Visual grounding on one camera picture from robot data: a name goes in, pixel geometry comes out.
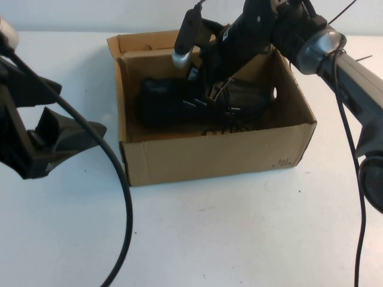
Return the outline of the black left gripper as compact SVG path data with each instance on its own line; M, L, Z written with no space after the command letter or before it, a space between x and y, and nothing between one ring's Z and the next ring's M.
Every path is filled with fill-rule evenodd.
M53 103L46 88L1 59L1 163L23 179L45 177L67 159L98 146L74 119L49 108L35 129L26 129L18 108Z

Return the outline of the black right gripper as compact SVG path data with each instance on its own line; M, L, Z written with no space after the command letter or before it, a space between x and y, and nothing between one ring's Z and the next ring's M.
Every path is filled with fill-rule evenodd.
M220 45L228 25L222 25L212 20L202 19L194 45L200 48L199 57L202 66L191 66L187 74L188 81L208 84L205 89L205 99L208 105L231 105L232 92L230 88L236 83L235 79L225 80L223 60L220 56Z

